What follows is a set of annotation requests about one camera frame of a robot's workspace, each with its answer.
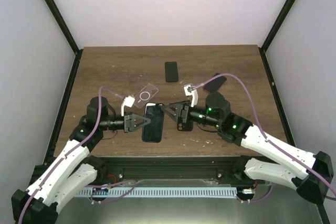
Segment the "pink phone black screen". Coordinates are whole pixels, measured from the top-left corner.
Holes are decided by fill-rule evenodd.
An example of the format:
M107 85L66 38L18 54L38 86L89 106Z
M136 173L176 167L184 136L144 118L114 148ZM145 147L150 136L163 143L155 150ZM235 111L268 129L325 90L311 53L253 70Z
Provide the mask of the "pink phone black screen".
M215 78L214 80L207 82L204 85L203 90L209 94L215 93L221 88L221 86L226 82L226 80L227 78L225 76Z

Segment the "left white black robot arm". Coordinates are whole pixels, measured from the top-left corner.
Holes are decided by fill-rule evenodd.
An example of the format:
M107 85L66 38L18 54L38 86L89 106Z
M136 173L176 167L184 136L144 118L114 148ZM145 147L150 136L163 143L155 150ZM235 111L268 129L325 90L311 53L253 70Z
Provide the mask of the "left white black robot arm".
M55 223L60 212L74 196L94 183L107 178L103 161L90 152L103 139L104 131L134 132L151 120L130 113L116 113L105 97L94 97L87 106L65 147L43 174L25 191L16 190L11 197L16 223Z

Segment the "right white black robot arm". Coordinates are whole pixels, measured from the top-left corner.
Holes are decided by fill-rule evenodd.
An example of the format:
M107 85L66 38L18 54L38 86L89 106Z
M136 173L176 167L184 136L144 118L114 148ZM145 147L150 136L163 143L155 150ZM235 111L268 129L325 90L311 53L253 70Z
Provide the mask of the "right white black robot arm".
M261 130L256 124L233 113L230 103L218 92L206 97L205 106L192 102L171 103L160 109L178 124L195 122L213 126L227 143L255 151L271 161L242 157L233 170L238 183L265 180L289 187L303 199L322 204L334 172L331 158L289 145Z

